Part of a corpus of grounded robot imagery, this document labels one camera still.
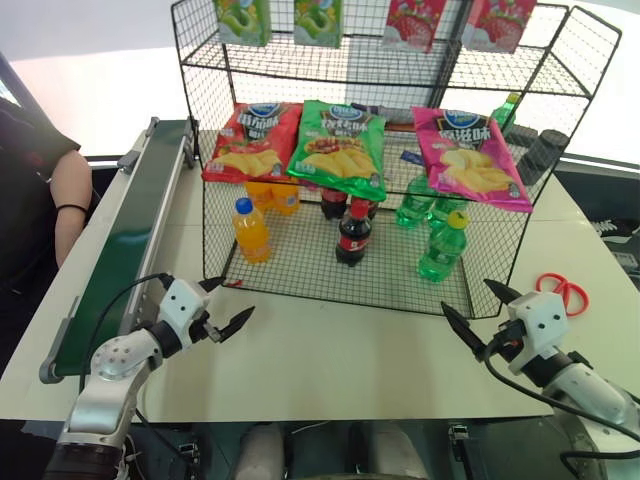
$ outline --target green chip bag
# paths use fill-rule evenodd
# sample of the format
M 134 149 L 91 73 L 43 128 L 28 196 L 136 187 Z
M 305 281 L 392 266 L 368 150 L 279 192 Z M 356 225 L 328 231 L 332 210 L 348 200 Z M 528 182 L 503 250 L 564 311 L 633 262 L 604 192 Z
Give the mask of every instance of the green chip bag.
M 298 146 L 287 173 L 374 202 L 383 179 L 384 118 L 348 105 L 304 102 Z

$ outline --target black shirt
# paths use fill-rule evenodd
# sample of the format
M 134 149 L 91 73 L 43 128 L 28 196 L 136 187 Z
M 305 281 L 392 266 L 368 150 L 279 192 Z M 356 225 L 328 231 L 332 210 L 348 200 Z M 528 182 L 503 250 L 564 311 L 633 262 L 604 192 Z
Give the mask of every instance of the black shirt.
M 24 277 L 54 252 L 56 209 L 49 180 L 80 146 L 0 98 L 0 286 Z

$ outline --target red scissors handle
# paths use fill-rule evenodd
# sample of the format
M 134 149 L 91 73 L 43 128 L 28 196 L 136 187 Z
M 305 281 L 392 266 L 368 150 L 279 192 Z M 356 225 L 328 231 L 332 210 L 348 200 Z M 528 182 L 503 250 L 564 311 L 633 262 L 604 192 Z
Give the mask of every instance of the red scissors handle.
M 552 292 L 553 293 L 557 293 L 557 294 L 562 296 L 562 302 L 564 303 L 565 309 L 567 309 L 569 307 L 569 299 L 571 297 L 571 290 L 576 292 L 576 294 L 582 300 L 582 306 L 578 310 L 576 310 L 574 312 L 569 312 L 567 310 L 567 317 L 575 317 L 576 315 L 580 315 L 587 308 L 589 308 L 589 295 L 587 295 L 587 292 L 585 292 L 584 289 L 580 285 L 576 285 L 575 283 L 569 282 L 569 280 L 567 280 L 565 277 L 563 277 L 562 275 L 560 275 L 558 273 L 544 273 L 544 274 L 540 275 L 538 277 L 538 280 L 536 280 L 536 290 L 537 291 L 539 291 L 539 292 L 542 291 L 542 286 L 541 286 L 542 285 L 542 280 L 544 280 L 545 278 L 553 278 L 554 280 L 558 281 L 558 283 L 556 284 L 556 286 L 552 290 Z

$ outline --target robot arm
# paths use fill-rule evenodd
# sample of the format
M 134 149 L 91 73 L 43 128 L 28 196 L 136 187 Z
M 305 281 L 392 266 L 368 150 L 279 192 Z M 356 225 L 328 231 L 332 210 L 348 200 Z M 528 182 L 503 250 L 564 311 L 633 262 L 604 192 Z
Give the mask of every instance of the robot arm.
M 485 280 L 505 304 L 509 320 L 485 345 L 456 310 L 442 304 L 454 332 L 478 361 L 501 382 L 554 408 L 573 448 L 561 460 L 581 479 L 635 479 L 640 471 L 640 405 L 623 389 L 607 382 L 577 352 L 559 346 L 569 329 L 562 298 L 554 293 L 520 295 L 498 282 Z M 498 373 L 490 357 L 499 354 L 515 375 L 524 373 L 542 395 Z
M 254 307 L 240 312 L 222 330 L 208 322 L 209 291 L 222 280 L 198 284 L 170 278 L 153 326 L 112 338 L 95 351 L 91 376 L 64 425 L 45 480 L 116 478 L 137 394 L 149 374 L 163 359 L 204 338 L 225 341 L 253 313 Z

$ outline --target blue bottle cap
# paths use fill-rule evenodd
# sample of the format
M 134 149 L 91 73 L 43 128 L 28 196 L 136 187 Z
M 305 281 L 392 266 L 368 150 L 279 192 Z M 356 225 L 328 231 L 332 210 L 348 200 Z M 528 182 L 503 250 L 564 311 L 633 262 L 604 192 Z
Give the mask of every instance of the blue bottle cap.
M 243 215 L 251 213 L 251 211 L 253 210 L 253 204 L 247 197 L 239 198 L 238 200 L 236 200 L 236 210 L 238 211 L 238 213 L 241 213 Z

